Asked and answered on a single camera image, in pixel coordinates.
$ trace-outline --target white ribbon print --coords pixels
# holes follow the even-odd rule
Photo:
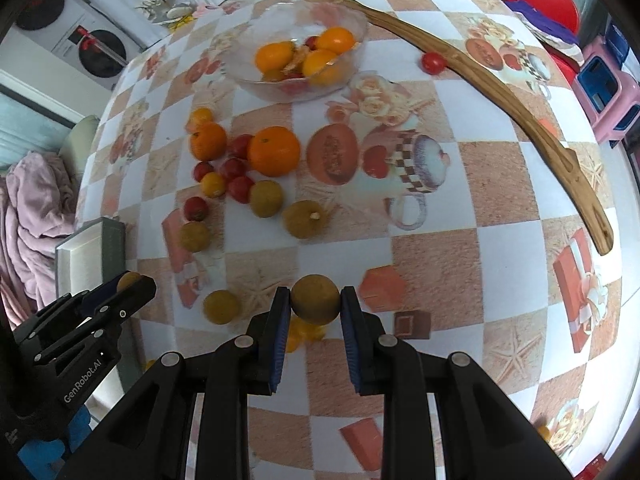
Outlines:
[[[569,322],[569,330],[572,335],[580,329],[583,329],[586,335],[591,335],[593,329],[607,315],[609,289],[602,285],[600,276],[594,269],[588,271],[584,269],[580,247],[574,238],[571,238],[569,247],[574,256],[575,266],[580,273],[580,311],[578,317]]]

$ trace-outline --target pink plastic stool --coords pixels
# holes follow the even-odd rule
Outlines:
[[[593,128],[596,141],[620,140],[640,113],[638,82],[618,68],[604,38],[585,47],[585,63],[571,84]]]

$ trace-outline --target washing machine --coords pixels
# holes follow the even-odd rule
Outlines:
[[[18,31],[109,90],[124,67],[88,44],[87,31],[126,62],[142,49],[86,0],[30,0],[15,20]]]

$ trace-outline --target purple cloth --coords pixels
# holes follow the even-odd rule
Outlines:
[[[537,27],[542,32],[551,34],[556,38],[560,38],[565,43],[578,44],[578,38],[568,28],[561,23],[555,22],[546,17],[542,12],[531,7],[524,0],[516,0],[515,2],[505,2],[513,12],[521,12],[525,18],[529,20],[531,25]]]

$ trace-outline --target wooden stick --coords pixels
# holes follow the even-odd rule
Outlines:
[[[306,1],[341,4],[350,9],[359,10],[373,25],[385,28],[420,50],[442,54],[450,69],[504,110],[527,134],[546,165],[574,202],[593,239],[596,250],[600,254],[607,254],[613,248],[613,230],[609,219],[604,214],[604,209],[596,193],[582,173],[574,150],[569,150],[560,144],[511,92],[509,87],[496,76],[446,41],[380,10],[370,9],[355,0]]]

